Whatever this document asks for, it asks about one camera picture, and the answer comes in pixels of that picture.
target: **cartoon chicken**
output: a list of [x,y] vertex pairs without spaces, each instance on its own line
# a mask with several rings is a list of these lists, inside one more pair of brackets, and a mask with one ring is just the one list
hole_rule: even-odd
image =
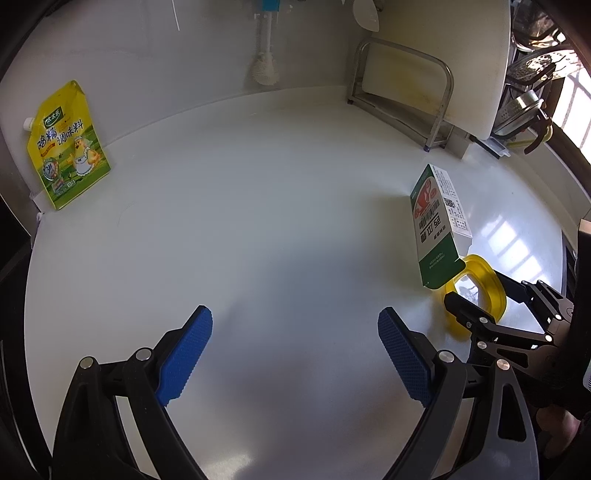
[[74,139],[74,155],[70,157],[70,161],[76,169],[76,173],[83,177],[89,174],[100,160],[100,154],[95,150],[91,150],[88,142],[83,137],[76,137]]

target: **green and white box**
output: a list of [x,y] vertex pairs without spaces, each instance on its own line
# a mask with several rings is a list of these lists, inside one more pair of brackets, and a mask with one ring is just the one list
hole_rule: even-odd
[[410,200],[421,278],[435,290],[466,268],[472,233],[445,170],[427,165]]

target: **metal screw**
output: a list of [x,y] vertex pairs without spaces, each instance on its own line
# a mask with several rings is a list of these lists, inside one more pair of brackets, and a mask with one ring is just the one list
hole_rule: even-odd
[[140,362],[145,362],[151,356],[152,356],[152,350],[150,350],[149,348],[141,348],[135,353],[135,357]]
[[83,368],[84,370],[86,370],[87,368],[92,367],[92,364],[94,362],[95,361],[92,359],[91,356],[86,356],[82,360],[80,360],[80,368]]
[[511,368],[511,366],[509,365],[509,362],[507,360],[505,360],[504,358],[499,358],[496,361],[496,366],[499,367],[501,370],[509,370]]
[[448,352],[447,350],[439,352],[439,360],[441,360],[442,362],[450,364],[453,362],[454,358],[455,357],[453,356],[453,353]]

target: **blue gripper pad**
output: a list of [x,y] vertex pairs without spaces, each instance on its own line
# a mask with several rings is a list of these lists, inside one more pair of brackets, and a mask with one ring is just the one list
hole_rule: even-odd
[[181,396],[197,360],[212,335],[212,329],[212,312],[204,307],[162,364],[156,398],[163,407],[172,399]]
[[408,330],[392,307],[383,309],[378,317],[378,335],[396,367],[408,395],[427,408],[431,403],[431,372],[413,346]]

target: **window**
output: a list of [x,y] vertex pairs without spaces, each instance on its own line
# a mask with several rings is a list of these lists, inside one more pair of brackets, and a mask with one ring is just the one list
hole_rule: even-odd
[[564,79],[553,120],[591,163],[591,77],[587,70]]

